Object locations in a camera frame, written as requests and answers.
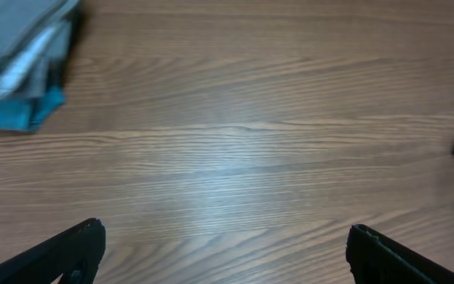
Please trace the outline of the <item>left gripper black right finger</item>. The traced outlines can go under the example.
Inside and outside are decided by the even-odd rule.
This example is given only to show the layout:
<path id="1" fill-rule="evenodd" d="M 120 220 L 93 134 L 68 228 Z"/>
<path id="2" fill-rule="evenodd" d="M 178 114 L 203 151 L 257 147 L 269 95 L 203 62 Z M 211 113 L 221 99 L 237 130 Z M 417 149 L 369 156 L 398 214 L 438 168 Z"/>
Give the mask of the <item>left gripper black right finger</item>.
<path id="1" fill-rule="evenodd" d="M 402 244 L 356 224 L 346 244 L 355 284 L 454 284 L 454 272 Z"/>

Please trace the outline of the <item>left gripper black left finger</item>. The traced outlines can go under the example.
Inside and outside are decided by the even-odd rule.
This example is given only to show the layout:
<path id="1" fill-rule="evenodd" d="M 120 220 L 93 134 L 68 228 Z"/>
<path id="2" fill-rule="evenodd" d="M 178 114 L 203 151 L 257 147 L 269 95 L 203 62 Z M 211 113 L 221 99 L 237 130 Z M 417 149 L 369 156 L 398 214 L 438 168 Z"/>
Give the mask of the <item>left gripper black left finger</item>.
<path id="1" fill-rule="evenodd" d="M 0 263 L 0 284 L 92 284 L 105 250 L 105 227 L 86 219 Z"/>

